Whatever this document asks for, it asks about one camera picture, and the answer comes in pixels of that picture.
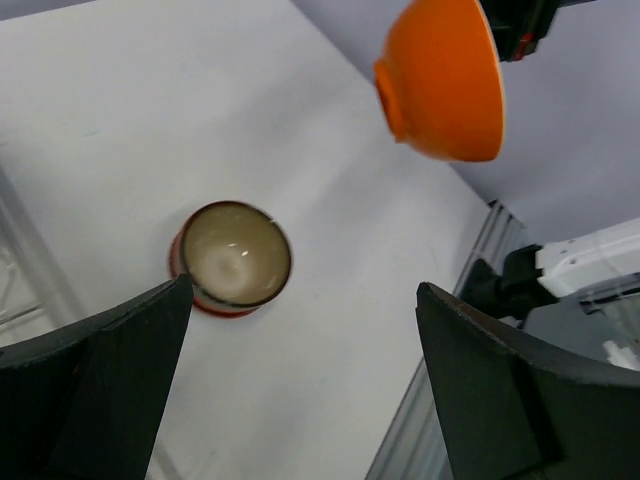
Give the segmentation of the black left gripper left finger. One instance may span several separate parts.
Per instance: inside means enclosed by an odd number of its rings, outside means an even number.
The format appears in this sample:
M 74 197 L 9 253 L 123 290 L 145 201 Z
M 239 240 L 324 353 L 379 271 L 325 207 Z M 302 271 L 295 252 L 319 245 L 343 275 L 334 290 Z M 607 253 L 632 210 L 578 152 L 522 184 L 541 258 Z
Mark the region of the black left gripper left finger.
M 192 300 L 180 275 L 2 348 L 2 478 L 144 478 Z

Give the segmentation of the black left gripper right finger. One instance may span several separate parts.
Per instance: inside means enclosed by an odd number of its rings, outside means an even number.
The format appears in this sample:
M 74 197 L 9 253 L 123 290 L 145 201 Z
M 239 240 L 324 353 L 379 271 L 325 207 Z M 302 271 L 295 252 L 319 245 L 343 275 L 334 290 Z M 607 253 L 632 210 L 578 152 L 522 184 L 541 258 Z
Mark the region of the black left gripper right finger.
M 588 359 L 461 300 L 478 356 L 454 389 L 461 430 L 445 430 L 456 479 L 636 479 L 639 374 Z

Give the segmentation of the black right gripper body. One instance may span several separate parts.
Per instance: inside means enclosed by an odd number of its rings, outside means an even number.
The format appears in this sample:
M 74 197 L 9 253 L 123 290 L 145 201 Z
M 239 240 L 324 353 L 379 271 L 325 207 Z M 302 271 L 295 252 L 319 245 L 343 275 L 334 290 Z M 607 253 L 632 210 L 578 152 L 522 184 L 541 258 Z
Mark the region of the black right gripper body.
M 559 9 L 590 0 L 481 0 L 501 62 L 533 54 Z

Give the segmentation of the orange white bowl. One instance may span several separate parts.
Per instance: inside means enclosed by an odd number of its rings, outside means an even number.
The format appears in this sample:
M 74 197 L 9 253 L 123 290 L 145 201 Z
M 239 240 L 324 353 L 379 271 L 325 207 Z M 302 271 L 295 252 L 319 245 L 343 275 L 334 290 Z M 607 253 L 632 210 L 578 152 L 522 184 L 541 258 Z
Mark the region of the orange white bowl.
M 396 142 L 442 161 L 489 162 L 500 153 L 503 80 L 479 2 L 411 2 L 388 32 L 374 83 Z

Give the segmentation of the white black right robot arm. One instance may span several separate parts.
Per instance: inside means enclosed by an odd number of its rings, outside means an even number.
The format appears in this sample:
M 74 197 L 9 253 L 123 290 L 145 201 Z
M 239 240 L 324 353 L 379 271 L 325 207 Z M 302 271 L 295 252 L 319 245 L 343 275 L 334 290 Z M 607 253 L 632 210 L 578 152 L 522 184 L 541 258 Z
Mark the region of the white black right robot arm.
M 639 5 L 562 8 L 533 55 L 502 67 L 499 158 L 462 169 L 536 245 L 555 298 L 524 329 L 575 353 L 639 366 Z

